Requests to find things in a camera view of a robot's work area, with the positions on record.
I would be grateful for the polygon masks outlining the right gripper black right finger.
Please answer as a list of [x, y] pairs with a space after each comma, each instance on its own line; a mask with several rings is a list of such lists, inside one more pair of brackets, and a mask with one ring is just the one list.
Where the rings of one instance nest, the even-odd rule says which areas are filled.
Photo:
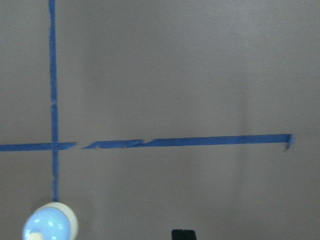
[[196, 232], [194, 230], [185, 229], [184, 230], [185, 240], [196, 240]]

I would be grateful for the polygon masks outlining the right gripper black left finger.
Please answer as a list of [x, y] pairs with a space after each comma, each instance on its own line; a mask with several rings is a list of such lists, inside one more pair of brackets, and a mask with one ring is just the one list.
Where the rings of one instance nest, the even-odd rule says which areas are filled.
[[172, 240], [184, 240], [185, 233], [183, 229], [173, 229], [171, 231], [171, 239]]

